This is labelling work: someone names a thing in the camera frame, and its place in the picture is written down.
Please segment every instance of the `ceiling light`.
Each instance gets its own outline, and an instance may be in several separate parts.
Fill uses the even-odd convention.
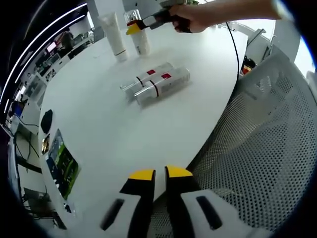
[[[6,101],[6,105],[5,105],[5,108],[4,108],[4,114],[6,112],[6,108],[8,107],[8,104],[9,104],[9,99]]]
[[[78,7],[75,7],[74,9],[72,9],[72,10],[68,11],[67,13],[63,14],[62,16],[60,16],[59,18],[57,18],[55,21],[53,21],[51,24],[49,24],[47,27],[45,27],[45,28],[33,39],[33,41],[31,41],[31,43],[25,48],[25,50],[23,51],[23,53],[21,54],[21,56],[18,58],[17,62],[14,64],[14,66],[13,66],[13,68],[12,68],[10,74],[9,74],[9,77],[8,77],[8,79],[7,79],[7,81],[6,81],[5,85],[4,85],[4,88],[3,88],[3,91],[2,91],[2,94],[1,94],[1,98],[0,98],[0,103],[1,103],[2,97],[3,97],[3,95],[4,95],[4,91],[5,91],[5,89],[6,89],[7,85],[8,85],[9,80],[11,79],[11,76],[12,76],[12,74],[13,74],[15,68],[17,67],[17,65],[19,64],[19,62],[21,61],[21,59],[23,58],[23,56],[25,55],[25,53],[26,53],[26,52],[29,50],[29,48],[34,44],[34,42],[35,42],[47,29],[49,29],[51,26],[53,26],[56,22],[58,22],[59,20],[61,20],[63,17],[67,16],[68,14],[70,14],[70,13],[72,13],[72,12],[74,12],[74,11],[76,11],[76,10],[78,10],[78,9],[80,9],[80,8],[82,8],[82,7],[84,7],[84,6],[86,6],[86,5],[87,5],[87,3],[81,4],[81,5],[79,5]]]
[[[41,50],[41,48],[42,48],[44,45],[46,45],[46,44],[48,43],[48,41],[50,41],[50,39],[51,39],[52,37],[54,37],[55,35],[57,35],[57,34],[58,34],[62,29],[64,29],[65,27],[67,27],[67,26],[73,24],[75,21],[77,21],[77,20],[79,20],[80,18],[83,18],[83,17],[85,17],[85,15],[82,15],[82,16],[80,16],[80,17],[77,17],[75,20],[73,20],[73,21],[69,22],[68,24],[64,25],[62,28],[60,28],[58,31],[56,31],[54,34],[52,34],[46,41],[44,41],[44,43],[41,44],[41,46],[32,54],[32,56],[29,58],[29,60],[25,63],[25,65],[23,66],[21,72],[19,73],[18,77],[16,78],[15,83],[17,83],[17,81],[19,80],[21,74],[24,72],[26,66],[29,64],[29,62],[31,61],[31,59],[38,53],[38,51]]]

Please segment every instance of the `white cap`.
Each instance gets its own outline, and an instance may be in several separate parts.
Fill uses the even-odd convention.
[[[117,59],[118,62],[124,62],[128,59],[128,53],[125,50],[124,52],[118,54],[117,56],[115,56],[115,58]]]

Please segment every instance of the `cable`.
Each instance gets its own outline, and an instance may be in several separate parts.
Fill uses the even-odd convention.
[[[40,158],[39,153],[36,151],[36,149],[35,149],[35,148],[33,147],[33,145],[31,144],[31,140],[28,141],[28,140],[26,139],[25,135],[23,135],[21,132],[18,131],[17,133],[20,133],[20,135],[23,136],[23,138],[29,143],[29,146],[31,146],[31,148],[34,150],[36,156],[37,156],[38,158]]]
[[[18,149],[18,151],[19,151],[19,153],[20,153],[21,157],[25,160],[25,158],[23,157],[23,155],[22,155],[22,153],[21,153],[21,151],[20,151],[19,146],[18,146],[18,144],[17,144],[17,143],[15,143],[15,147]]]
[[[37,128],[39,128],[38,125],[24,123],[24,122],[21,120],[21,118],[20,118],[17,114],[15,114],[15,115],[16,115],[16,117],[20,120],[20,122],[22,122],[22,124],[24,124],[24,125],[32,125],[32,126],[36,126]]]
[[[28,158],[26,160],[29,160],[30,158],[30,155],[31,155],[31,134],[30,134],[30,137],[29,137],[29,154],[28,154]]]
[[[41,198],[42,200],[44,200],[45,197],[46,197],[46,195],[48,194],[48,188],[46,187],[45,184],[44,184],[44,186],[45,186],[45,194],[44,194],[44,196]]]
[[[234,42],[234,39],[233,39],[233,36],[232,36],[232,33],[231,33],[231,29],[230,29],[230,27],[229,27],[229,25],[228,25],[228,22],[226,22],[226,25],[227,25],[228,30],[229,30],[229,32],[230,32],[230,36],[231,36],[231,39],[232,39],[232,42],[233,42],[234,50],[235,50],[235,52],[236,52],[236,57],[237,57],[237,62],[238,62],[238,72],[237,72],[237,82],[238,82],[238,80],[239,80],[239,73],[240,73],[240,65],[239,65],[240,63],[239,63],[238,51],[237,51],[236,43]]]

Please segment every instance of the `office desk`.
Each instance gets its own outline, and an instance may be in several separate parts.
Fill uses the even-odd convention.
[[[16,134],[18,130],[24,132],[26,136],[29,136],[27,132],[34,135],[38,134],[39,128],[37,126],[40,126],[40,109],[34,101],[29,99],[19,118],[17,115],[14,115],[12,118],[10,130],[13,134]]]
[[[227,29],[200,34],[176,33],[171,25],[148,30],[151,54],[138,57],[129,36],[123,38],[129,59],[117,63],[107,39],[83,51],[63,67],[48,85],[41,118],[52,109],[51,143],[59,128],[80,166],[63,209],[44,157],[43,176],[55,208],[67,227],[95,202],[112,201],[130,173],[156,169],[155,198],[165,190],[164,166],[187,167],[218,122],[237,78],[237,58]],[[240,62],[247,36],[233,32]],[[190,83],[182,90],[141,108],[129,103],[120,85],[157,65],[185,66]],[[42,142],[39,132],[39,145]]]
[[[88,41],[92,41],[94,39],[94,36],[88,36],[87,38],[85,38],[84,40],[82,40],[81,42],[79,42],[78,44],[76,44],[73,49],[66,54],[63,58],[57,60],[50,68],[49,70],[43,75],[43,78],[45,79],[46,83],[49,83],[51,81],[51,79],[55,76],[55,74],[57,72],[60,71],[61,68],[63,68],[66,64],[68,64],[68,62],[71,60],[69,58],[69,54],[71,54],[75,49],[77,49],[78,47],[82,46],[83,44],[87,43]]]

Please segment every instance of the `red object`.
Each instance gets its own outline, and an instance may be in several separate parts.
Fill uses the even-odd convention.
[[[151,70],[148,71],[147,73],[148,73],[148,75],[154,74],[154,73],[155,73],[155,70],[151,69]]]
[[[168,78],[171,78],[172,76],[169,73],[165,73],[165,74],[161,75],[161,77],[163,79],[168,79]]]
[[[244,66],[242,69],[243,74],[247,74],[248,72],[250,72],[252,69],[250,67]]]
[[[133,25],[136,22],[137,22],[137,20],[130,21],[129,23],[127,23],[127,26],[131,26],[131,25]]]

